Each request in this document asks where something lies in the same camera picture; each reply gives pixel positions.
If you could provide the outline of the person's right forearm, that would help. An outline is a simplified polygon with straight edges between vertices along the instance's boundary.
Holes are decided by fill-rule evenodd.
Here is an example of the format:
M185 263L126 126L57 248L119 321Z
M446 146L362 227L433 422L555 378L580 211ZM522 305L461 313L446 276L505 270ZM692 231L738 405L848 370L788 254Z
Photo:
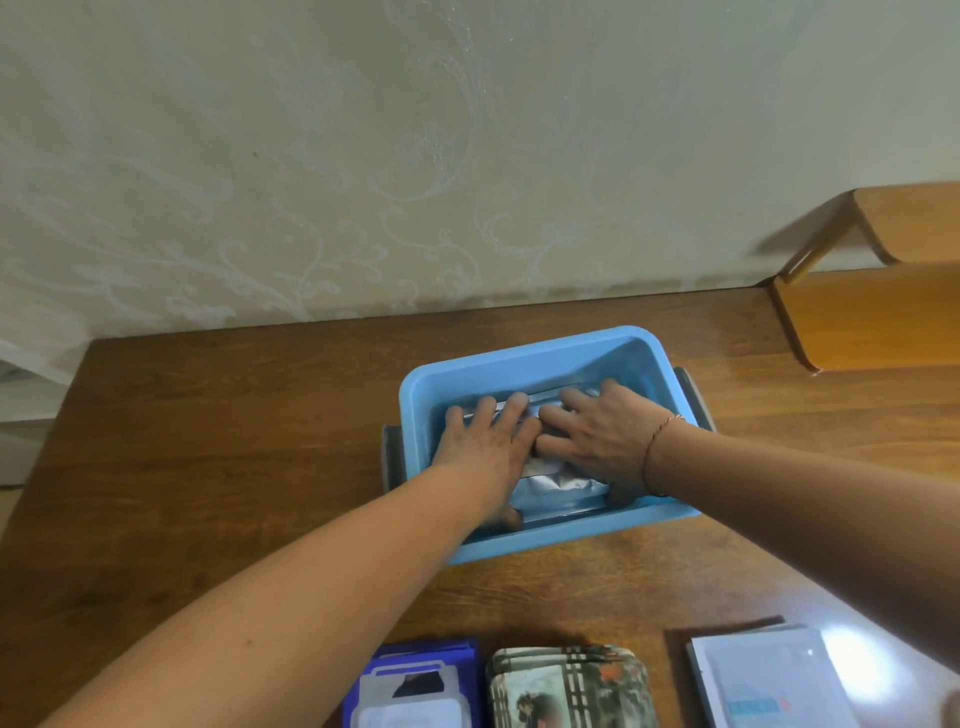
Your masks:
M960 674L960 481L684 421L657 436L646 477Z

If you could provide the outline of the person's right hand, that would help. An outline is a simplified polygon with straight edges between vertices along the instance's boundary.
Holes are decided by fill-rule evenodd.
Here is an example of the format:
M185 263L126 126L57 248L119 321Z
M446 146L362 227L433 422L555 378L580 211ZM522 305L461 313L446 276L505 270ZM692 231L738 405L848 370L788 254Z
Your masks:
M613 482L640 482L646 497L660 497L647 481L652 447L668 426L683 422L653 400L637 394L636 399L603 399L576 389L563 389L563 408L579 417L576 429L545 429L535 440L535 454L578 466L591 477Z

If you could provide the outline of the white flat packet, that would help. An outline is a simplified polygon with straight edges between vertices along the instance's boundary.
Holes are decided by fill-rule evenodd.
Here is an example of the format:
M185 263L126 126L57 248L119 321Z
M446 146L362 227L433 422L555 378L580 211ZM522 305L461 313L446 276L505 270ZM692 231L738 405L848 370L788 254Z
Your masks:
M686 651L710 728L860 728L818 629L693 637Z

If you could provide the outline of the person's left forearm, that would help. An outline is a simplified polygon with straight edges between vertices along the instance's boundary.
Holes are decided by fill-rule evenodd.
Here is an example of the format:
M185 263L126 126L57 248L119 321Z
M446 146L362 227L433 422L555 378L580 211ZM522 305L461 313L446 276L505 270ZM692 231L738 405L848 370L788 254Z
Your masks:
M497 493L430 467L213 588L38 728L323 726Z

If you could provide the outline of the plaid picture-print packet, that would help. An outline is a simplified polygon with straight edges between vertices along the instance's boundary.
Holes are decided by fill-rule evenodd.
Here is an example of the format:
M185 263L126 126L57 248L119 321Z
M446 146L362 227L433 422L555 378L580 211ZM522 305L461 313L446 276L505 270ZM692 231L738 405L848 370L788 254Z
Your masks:
M499 649L486 664L491 728L659 728L646 666L625 648Z

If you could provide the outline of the silver foil packet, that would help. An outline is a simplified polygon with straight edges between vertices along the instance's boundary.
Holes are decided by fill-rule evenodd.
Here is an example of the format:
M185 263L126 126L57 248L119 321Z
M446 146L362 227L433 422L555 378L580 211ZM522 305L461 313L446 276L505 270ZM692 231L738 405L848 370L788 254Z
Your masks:
M553 390L527 394L527 404L517 418L514 431L528 419L539 419L540 410L547 405L565 407L561 391L576 389L596 397L598 381L578 381ZM507 503L517 511L525 523L550 519L572 518L583 513L602 509L610 485L604 480L590 476L582 468L559 459L531 455L522 469Z

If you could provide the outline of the light wooden shelf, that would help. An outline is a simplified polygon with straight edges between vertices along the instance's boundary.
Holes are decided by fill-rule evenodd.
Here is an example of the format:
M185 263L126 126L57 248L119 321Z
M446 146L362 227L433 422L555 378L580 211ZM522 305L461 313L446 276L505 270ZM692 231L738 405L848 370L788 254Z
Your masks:
M862 187L770 281L811 372L960 367L960 179Z

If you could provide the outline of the blue wipes packet, white lid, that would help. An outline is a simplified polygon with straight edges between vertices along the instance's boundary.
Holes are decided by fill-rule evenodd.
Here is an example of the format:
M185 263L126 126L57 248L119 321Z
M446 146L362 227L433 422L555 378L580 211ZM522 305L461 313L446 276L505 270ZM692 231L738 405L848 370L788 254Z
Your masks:
M476 639L383 645L342 701L342 728L483 728Z

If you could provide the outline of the person's left hand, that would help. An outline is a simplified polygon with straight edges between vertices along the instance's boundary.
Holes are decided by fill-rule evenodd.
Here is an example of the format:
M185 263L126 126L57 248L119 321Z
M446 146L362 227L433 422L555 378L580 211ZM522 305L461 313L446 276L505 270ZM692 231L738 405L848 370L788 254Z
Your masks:
M478 400L462 433L444 430L431 470L449 474L453 483L470 496L482 514L481 526L494 528L494 515L508 504L527 458L543 430L539 419L522 422L513 437L498 432L498 414L503 407L490 395Z

